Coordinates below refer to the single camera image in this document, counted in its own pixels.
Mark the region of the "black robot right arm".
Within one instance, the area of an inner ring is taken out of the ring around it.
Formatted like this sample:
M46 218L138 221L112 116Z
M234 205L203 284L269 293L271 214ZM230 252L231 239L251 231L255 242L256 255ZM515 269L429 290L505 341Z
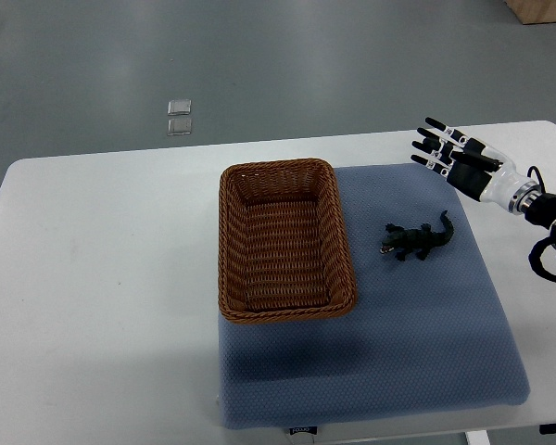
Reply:
M529 223L548 230L546 243L556 250L556 195L541 194L529 205L524 216Z

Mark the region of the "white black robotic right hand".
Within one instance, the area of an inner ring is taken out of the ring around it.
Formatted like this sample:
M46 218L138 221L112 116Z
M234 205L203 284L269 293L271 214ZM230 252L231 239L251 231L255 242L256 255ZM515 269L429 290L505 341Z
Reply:
M517 172L515 163L496 148L431 117L419 128L421 141L411 160L442 176L448 184L478 202L492 202L521 214L541 195L541 185Z

